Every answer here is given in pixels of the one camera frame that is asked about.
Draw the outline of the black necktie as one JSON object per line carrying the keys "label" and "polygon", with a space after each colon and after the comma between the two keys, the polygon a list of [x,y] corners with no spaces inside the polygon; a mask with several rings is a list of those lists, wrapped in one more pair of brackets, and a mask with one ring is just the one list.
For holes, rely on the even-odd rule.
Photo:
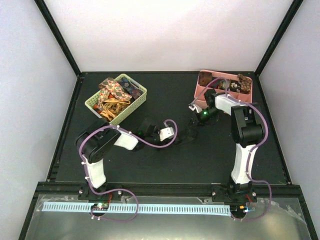
{"label": "black necktie", "polygon": [[174,145],[183,145],[192,142],[198,136],[198,131],[193,128],[186,128],[180,131],[174,141]]}

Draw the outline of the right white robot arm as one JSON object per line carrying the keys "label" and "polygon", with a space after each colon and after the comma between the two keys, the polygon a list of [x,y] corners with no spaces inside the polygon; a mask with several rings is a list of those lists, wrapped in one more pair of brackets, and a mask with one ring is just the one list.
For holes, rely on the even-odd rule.
{"label": "right white robot arm", "polygon": [[268,138],[267,122],[258,109],[258,104],[247,103],[234,98],[231,94],[217,93],[209,89],[204,94],[207,108],[202,109],[193,100],[188,108],[195,112],[198,124],[203,124],[218,111],[231,117],[231,136],[236,143],[234,167],[231,179],[234,185],[228,187],[228,198],[234,202],[240,201],[246,191],[242,185],[253,182],[252,167],[257,149]]}

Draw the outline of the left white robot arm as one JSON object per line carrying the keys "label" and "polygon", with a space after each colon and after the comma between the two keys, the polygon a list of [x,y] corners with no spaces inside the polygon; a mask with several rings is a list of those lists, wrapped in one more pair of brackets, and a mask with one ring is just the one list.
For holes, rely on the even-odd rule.
{"label": "left white robot arm", "polygon": [[128,151],[139,151],[144,146],[156,149],[169,147],[178,135],[174,120],[166,119],[159,127],[144,121],[136,131],[129,131],[119,125],[112,125],[100,118],[84,130],[75,141],[79,156],[84,165],[85,179],[91,185],[89,193],[97,200],[108,192],[104,173],[104,156],[114,146]]}

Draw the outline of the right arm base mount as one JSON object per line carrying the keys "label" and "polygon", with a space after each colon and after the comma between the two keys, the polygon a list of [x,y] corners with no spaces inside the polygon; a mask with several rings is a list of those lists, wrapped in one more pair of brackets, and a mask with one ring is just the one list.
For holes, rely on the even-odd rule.
{"label": "right arm base mount", "polygon": [[219,184],[212,188],[212,201],[225,204],[256,203],[257,197],[253,195],[252,183],[246,184]]}

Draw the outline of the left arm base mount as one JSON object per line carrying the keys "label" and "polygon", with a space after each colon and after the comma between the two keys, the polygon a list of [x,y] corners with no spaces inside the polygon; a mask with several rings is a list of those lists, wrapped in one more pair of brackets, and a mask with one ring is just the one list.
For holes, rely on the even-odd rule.
{"label": "left arm base mount", "polygon": [[89,202],[100,200],[106,202],[111,196],[111,200],[119,200],[124,194],[124,190],[121,188],[122,185],[119,184],[105,183],[99,188],[93,188],[92,191],[88,183],[82,184],[78,192],[78,199]]}

